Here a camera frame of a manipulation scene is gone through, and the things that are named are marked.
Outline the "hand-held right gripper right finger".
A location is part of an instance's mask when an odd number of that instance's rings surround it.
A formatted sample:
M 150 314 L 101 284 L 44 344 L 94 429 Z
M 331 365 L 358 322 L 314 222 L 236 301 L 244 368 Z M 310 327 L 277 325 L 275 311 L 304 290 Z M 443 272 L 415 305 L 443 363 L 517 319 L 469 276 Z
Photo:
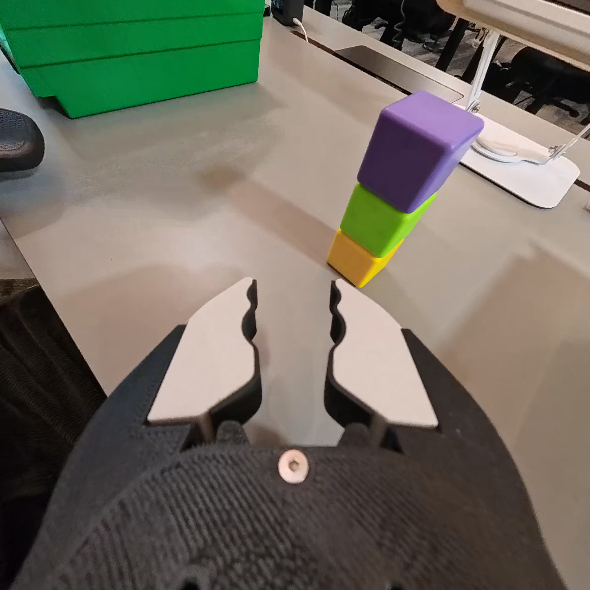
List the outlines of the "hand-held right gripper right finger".
M 435 432 L 439 419 L 401 325 L 341 278 L 330 285 L 328 306 L 328 416 L 342 428 L 364 425 L 374 439 L 395 428 Z

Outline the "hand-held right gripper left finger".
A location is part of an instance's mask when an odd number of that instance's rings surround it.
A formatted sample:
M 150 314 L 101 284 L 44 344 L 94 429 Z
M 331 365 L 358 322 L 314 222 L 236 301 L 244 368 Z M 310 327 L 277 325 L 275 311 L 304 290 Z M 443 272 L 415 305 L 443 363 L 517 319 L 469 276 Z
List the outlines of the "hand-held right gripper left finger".
M 213 440 L 225 421 L 241 425 L 262 404 L 257 281 L 245 277 L 188 320 L 147 415 L 150 425 L 196 427 Z

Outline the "yellow cube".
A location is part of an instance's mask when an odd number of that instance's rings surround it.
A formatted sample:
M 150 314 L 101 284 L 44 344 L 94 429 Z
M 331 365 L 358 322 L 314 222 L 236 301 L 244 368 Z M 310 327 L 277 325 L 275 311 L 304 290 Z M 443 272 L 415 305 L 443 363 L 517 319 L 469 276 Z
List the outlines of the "yellow cube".
M 376 257 L 339 228 L 330 247 L 327 263 L 355 287 L 363 288 L 387 266 L 403 242 L 404 239 L 384 257 Z

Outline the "lime green cube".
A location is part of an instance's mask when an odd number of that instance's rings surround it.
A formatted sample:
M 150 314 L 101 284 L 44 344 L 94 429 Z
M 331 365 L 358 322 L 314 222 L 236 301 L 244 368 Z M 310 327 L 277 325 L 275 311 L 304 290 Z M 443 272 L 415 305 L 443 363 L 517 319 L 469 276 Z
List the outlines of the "lime green cube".
M 383 258 L 412 232 L 436 197 L 433 194 L 415 211 L 406 213 L 356 183 L 340 230 L 373 256 Z

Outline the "purple cube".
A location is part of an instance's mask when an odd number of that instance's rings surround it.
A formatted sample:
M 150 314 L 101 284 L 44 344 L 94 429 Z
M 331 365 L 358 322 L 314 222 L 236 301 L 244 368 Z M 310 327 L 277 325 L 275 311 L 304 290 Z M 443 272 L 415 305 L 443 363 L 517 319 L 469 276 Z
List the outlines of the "purple cube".
M 357 181 L 413 213 L 443 186 L 483 129 L 480 116 L 415 92 L 380 112 Z

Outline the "green plastic bin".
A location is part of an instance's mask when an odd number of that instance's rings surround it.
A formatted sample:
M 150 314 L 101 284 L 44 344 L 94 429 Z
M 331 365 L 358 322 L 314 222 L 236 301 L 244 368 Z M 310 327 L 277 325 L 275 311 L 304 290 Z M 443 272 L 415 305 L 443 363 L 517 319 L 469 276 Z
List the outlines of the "green plastic bin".
M 255 83 L 264 1 L 1 1 L 37 99 L 72 119 Z

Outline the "person's black clothing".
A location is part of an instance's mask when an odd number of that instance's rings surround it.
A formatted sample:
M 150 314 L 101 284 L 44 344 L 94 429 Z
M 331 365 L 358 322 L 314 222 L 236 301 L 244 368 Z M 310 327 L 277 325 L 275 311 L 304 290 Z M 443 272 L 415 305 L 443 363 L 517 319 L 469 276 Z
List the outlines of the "person's black clothing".
M 1 589 L 107 395 L 39 285 L 1 299 Z

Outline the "white document stand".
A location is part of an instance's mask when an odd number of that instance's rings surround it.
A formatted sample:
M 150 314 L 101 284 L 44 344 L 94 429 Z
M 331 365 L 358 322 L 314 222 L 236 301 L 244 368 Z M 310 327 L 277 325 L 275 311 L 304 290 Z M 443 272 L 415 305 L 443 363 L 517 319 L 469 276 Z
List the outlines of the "white document stand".
M 479 114 L 480 95 L 502 35 L 589 71 L 589 8 L 582 1 L 468 1 L 467 6 L 471 16 L 465 20 L 487 34 L 462 108 L 480 116 L 484 129 L 461 163 L 530 205 L 555 208 L 580 173 L 565 154 L 589 124 L 565 144 L 546 148 Z

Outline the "black electronic device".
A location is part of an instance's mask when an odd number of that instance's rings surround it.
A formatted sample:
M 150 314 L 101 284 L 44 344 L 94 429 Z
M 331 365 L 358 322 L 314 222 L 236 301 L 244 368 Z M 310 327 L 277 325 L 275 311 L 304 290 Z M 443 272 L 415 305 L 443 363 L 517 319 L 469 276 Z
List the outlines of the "black electronic device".
M 271 1 L 271 15 L 283 26 L 297 26 L 303 21 L 305 1 Z

